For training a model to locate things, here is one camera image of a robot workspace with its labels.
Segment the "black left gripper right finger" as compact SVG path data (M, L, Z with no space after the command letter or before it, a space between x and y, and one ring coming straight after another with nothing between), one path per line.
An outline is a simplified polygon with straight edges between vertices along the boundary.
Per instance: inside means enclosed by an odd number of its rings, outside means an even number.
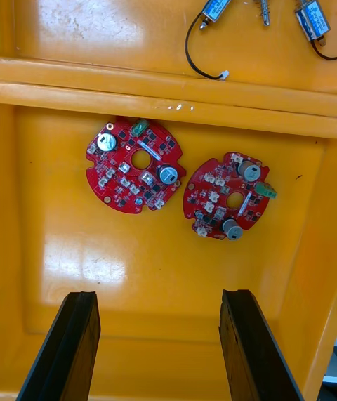
M223 291L219 335L232 400L303 399L249 290Z

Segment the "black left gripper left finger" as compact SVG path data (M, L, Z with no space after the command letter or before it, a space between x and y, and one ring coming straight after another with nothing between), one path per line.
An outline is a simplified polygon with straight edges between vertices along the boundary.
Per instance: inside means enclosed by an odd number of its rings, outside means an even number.
M96 293L68 293L17 399L87 400L100 332Z

